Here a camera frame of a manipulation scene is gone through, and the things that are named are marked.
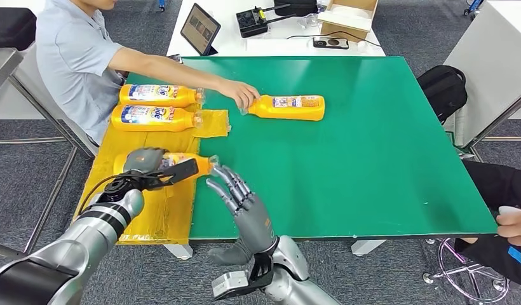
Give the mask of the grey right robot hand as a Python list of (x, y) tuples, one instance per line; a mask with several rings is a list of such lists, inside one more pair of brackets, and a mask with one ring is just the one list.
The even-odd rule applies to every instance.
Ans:
[(213, 248), (208, 254), (216, 265), (243, 266), (255, 254), (272, 248), (278, 238), (265, 204), (236, 172), (228, 166), (216, 165), (212, 173), (224, 181), (226, 188), (211, 178), (206, 180), (206, 184), (225, 203), (239, 235), (232, 247)]

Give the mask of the person's right hand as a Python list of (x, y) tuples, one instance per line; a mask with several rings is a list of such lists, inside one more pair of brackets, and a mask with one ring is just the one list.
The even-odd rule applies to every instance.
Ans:
[(233, 99), (237, 107), (245, 111), (260, 98), (259, 92), (253, 86), (230, 79), (220, 80), (215, 90)]

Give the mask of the person's hand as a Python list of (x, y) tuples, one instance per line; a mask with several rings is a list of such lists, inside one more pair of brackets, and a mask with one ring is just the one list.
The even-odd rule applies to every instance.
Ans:
[(521, 209), (500, 207), (496, 217), (497, 233), (514, 246), (521, 247)]

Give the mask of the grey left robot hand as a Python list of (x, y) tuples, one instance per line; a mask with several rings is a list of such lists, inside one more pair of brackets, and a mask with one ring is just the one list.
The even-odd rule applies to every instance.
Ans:
[(123, 172), (136, 171), (149, 173), (157, 170), (163, 159), (166, 149), (158, 147), (139, 148), (126, 155), (123, 162)]

